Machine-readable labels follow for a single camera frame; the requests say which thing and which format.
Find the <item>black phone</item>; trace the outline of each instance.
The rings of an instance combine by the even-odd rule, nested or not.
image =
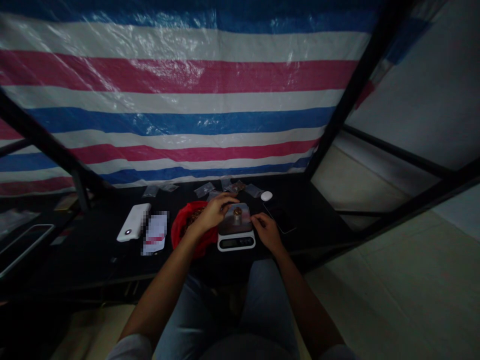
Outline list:
[[[271,199],[263,203],[266,211],[270,214],[273,220],[276,221],[278,228],[284,234],[287,234],[297,227],[287,214],[287,212],[280,206],[277,200]]]

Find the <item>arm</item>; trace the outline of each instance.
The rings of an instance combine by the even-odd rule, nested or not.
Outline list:
[[[283,246],[275,221],[263,212],[253,215],[251,220],[260,240],[278,263],[293,315],[311,358],[318,359],[332,346],[345,344],[329,314]]]
[[[132,334],[142,334],[155,348],[180,297],[200,238],[224,219],[230,208],[226,203],[239,202],[232,196],[235,195],[224,192],[212,199],[188,228],[180,244],[143,293],[123,328],[119,341]]]

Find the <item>digital scale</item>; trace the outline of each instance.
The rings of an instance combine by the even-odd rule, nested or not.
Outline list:
[[[221,252],[246,250],[255,247],[254,226],[246,203],[233,204],[218,224],[216,246]]]

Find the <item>person's hand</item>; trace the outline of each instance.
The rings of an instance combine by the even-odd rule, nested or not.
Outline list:
[[[232,204],[227,203],[239,203],[235,193],[222,192],[220,195],[214,197],[200,216],[194,221],[192,226],[196,226],[202,234],[207,232],[213,227],[216,227],[225,218],[225,214],[229,211]]]
[[[261,242],[274,256],[285,250],[275,220],[266,213],[261,212],[253,215],[251,217],[251,222],[258,232]]]

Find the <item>blue stripe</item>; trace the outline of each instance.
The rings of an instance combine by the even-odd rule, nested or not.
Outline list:
[[[405,20],[391,43],[385,58],[391,63],[398,65],[407,55],[410,48],[431,26],[431,22],[414,17]]]
[[[370,33],[385,0],[26,0],[0,11],[52,22],[219,29],[246,34]]]
[[[274,133],[326,125],[334,107],[295,111],[230,112],[220,114],[151,114],[87,111],[76,107],[29,109],[49,132],[100,130],[105,133],[155,135],[221,135]]]
[[[159,170],[136,171],[136,170],[121,170],[111,174],[101,175],[110,184],[129,184],[138,180],[155,181],[155,180],[173,180],[182,177],[192,176],[194,178],[205,177],[221,177],[221,176],[235,176],[235,175],[249,175],[262,173],[286,173],[291,168],[305,168],[310,161],[310,157],[304,157],[296,162],[289,162],[285,164],[276,165],[262,165],[253,167],[239,167],[227,169],[203,169],[203,170],[189,170],[183,167],[171,167]]]
[[[0,158],[0,176],[1,172],[32,171],[57,167],[58,165],[42,152],[13,154]]]

